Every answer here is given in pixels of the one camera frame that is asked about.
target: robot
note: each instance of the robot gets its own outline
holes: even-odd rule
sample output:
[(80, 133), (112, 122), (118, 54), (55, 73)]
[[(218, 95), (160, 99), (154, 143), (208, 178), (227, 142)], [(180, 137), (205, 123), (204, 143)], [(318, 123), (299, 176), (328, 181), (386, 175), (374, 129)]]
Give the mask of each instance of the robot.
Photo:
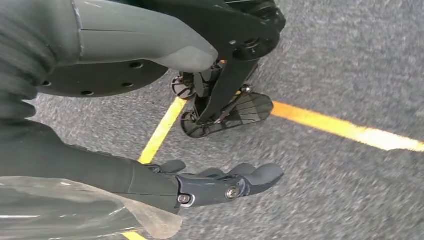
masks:
[(174, 214), (268, 190), (283, 176), (278, 165), (182, 174), (180, 160), (143, 165), (91, 152), (27, 120), (36, 111), (23, 100), (122, 94), (173, 69), (174, 92), (195, 98), (181, 120), (189, 136), (261, 121), (272, 102), (243, 84), (284, 25), (270, 0), (2, 0), (0, 177), (68, 179)]
[[(202, 72), (181, 72), (171, 83), (182, 99), (194, 98), (194, 109), (181, 118), (192, 138), (256, 123), (270, 116), (271, 99), (244, 84), (262, 57), (280, 41), (286, 19), (274, 0), (113, 0), (173, 16), (206, 39), (218, 52)], [(107, 24), (120, 20), (109, 17)], [(142, 19), (124, 19), (139, 24)], [(181, 38), (168, 36), (176, 44)], [(114, 47), (120, 54), (124, 50)], [(57, 68), (39, 91), (69, 97), (103, 97), (142, 88), (167, 72), (150, 61), (79, 64)]]

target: circular disc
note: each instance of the circular disc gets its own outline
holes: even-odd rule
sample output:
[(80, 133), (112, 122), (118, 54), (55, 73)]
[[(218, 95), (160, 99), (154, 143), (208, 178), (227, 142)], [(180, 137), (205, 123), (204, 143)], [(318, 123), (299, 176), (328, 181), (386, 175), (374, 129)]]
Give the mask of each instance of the circular disc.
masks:
[(64, 97), (107, 97), (143, 88), (167, 71), (147, 60), (64, 66), (55, 69), (38, 91)]
[(196, 94), (195, 86), (186, 85), (182, 77), (176, 77), (172, 80), (171, 88), (173, 93), (180, 99), (189, 99)]

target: orange line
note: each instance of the orange line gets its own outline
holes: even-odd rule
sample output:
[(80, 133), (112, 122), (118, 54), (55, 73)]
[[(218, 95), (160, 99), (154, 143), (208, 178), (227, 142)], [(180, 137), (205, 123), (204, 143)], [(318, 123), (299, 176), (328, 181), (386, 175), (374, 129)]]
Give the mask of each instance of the orange line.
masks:
[(272, 115), (382, 150), (424, 152), (424, 142), (274, 101)]

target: yellow tape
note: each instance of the yellow tape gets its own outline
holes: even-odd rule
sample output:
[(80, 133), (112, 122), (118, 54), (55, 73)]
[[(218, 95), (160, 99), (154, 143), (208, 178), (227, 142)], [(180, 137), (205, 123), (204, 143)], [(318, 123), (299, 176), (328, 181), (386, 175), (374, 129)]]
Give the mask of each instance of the yellow tape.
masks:
[(138, 233), (134, 231), (126, 232), (126, 233), (123, 233), (122, 235), (129, 240), (147, 240), (146, 238), (140, 236)]
[(357, 126), (351, 122), (274, 101), (272, 115), (288, 119), (353, 141), (390, 151), (404, 149), (424, 152), (424, 142), (390, 132)]
[(156, 152), (158, 152), (186, 103), (186, 100), (178, 97), (174, 100), (141, 153), (141, 156), (138, 159), (140, 163), (149, 164), (153, 161)]

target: screw hole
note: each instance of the screw hole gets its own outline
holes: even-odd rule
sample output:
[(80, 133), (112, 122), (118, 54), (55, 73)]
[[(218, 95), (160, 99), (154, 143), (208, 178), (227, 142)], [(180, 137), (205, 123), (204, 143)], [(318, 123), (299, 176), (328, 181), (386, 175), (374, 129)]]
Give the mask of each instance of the screw hole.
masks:
[(143, 64), (139, 62), (133, 62), (129, 64), (129, 67), (132, 69), (141, 69), (143, 67)]
[(134, 86), (134, 84), (132, 84), (131, 82), (122, 83), (122, 87), (124, 87), (124, 88), (131, 88), (132, 86)]
[(41, 85), (44, 86), (44, 87), (48, 87), (48, 86), (52, 85), (52, 83), (49, 82), (49, 81), (44, 81)]
[(249, 39), (243, 42), (243, 46), (247, 48), (255, 47), (259, 44), (259, 39)]
[(82, 91), (81, 92), (81, 95), (83, 95), (83, 96), (91, 96), (93, 94), (94, 94), (94, 92), (92, 92), (92, 91)]

